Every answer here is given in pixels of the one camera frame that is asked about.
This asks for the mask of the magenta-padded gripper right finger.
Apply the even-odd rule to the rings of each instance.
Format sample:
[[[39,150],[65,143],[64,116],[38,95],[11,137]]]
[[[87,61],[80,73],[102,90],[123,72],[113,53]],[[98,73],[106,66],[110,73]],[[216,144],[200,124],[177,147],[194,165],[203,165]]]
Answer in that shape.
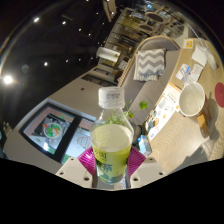
[[[146,157],[134,147],[131,148],[126,174],[129,188],[143,187],[165,175],[165,171],[153,157]]]

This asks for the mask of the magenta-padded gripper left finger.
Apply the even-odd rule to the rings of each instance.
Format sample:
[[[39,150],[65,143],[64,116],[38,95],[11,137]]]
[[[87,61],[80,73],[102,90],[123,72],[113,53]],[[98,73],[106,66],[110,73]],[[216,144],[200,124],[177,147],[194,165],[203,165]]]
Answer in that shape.
[[[92,148],[88,148],[77,158],[70,157],[56,175],[81,187],[95,188],[98,180]]]

